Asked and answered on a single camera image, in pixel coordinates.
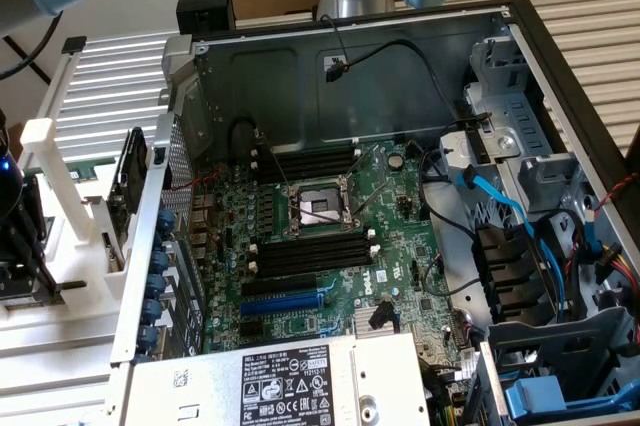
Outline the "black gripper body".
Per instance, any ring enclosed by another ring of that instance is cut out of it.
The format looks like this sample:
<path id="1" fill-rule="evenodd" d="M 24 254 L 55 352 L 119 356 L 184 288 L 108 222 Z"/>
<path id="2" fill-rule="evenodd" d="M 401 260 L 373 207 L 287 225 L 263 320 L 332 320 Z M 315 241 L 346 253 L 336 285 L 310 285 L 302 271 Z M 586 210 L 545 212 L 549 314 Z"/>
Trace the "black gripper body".
<path id="1" fill-rule="evenodd" d="M 40 267 L 46 227 L 37 178 L 24 176 L 10 151 L 6 116 L 1 112 L 1 261 Z"/>

